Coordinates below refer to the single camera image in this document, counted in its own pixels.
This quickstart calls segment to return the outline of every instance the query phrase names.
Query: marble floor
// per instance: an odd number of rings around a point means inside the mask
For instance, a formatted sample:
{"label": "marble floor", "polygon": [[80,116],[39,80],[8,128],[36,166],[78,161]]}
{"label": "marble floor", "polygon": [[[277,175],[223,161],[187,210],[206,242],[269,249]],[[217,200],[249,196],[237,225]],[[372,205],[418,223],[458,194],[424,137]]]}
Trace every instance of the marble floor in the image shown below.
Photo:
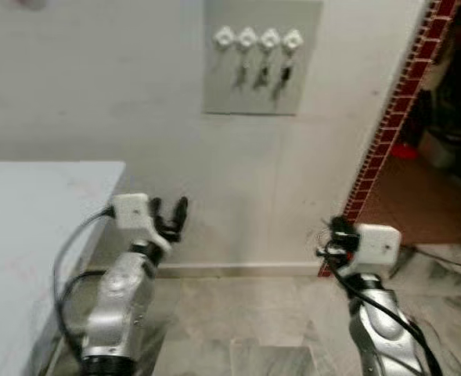
{"label": "marble floor", "polygon": [[[415,255],[386,287],[422,327],[444,375],[461,375],[461,274]],[[94,288],[77,292],[74,326],[92,307]],[[158,280],[147,316],[138,375],[362,374],[347,299],[331,278]],[[53,375],[76,370],[63,352]]]}

